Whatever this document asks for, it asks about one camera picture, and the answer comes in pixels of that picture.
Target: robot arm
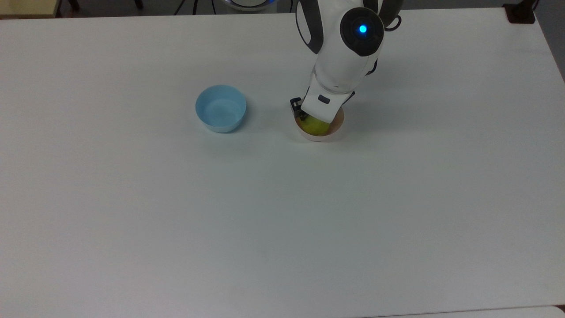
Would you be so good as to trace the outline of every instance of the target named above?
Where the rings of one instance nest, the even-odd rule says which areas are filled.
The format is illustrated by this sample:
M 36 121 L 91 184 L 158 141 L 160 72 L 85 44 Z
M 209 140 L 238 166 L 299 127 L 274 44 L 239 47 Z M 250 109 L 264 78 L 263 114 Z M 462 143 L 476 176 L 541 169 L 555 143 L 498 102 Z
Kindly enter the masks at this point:
M 301 110 L 331 123 L 376 65 L 387 27 L 402 0 L 300 0 L 296 22 L 318 55 Z

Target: chair leg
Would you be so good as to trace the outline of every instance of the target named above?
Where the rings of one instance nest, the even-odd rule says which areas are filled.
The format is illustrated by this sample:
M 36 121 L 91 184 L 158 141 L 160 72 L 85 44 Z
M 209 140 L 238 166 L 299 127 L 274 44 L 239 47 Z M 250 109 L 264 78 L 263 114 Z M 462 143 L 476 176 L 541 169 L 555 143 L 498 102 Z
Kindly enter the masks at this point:
M 69 3 L 71 4 L 71 7 L 73 10 L 75 11 L 79 11 L 80 10 L 80 6 L 77 0 L 69 0 Z

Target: white table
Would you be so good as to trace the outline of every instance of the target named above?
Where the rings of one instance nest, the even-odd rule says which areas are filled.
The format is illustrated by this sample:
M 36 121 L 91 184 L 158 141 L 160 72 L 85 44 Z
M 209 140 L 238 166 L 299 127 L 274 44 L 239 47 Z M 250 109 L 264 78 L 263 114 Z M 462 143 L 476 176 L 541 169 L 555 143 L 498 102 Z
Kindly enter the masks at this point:
M 539 25 L 402 17 L 333 143 L 293 123 L 315 60 L 293 15 L 0 21 L 2 317 L 565 303 L 565 85 Z M 233 134 L 193 109 L 219 83 L 249 103 Z
M 565 318 L 557 307 L 513 308 L 396 316 L 399 318 Z

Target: black bracket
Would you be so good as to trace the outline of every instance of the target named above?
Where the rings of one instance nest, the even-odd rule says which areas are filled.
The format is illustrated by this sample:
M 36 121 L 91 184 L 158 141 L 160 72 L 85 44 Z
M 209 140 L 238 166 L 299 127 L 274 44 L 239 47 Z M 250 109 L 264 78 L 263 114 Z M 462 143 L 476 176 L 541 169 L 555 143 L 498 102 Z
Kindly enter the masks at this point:
M 533 14 L 532 6 L 536 0 L 523 0 L 517 5 L 505 3 L 502 7 L 506 10 L 508 22 L 515 24 L 533 24 L 536 17 Z

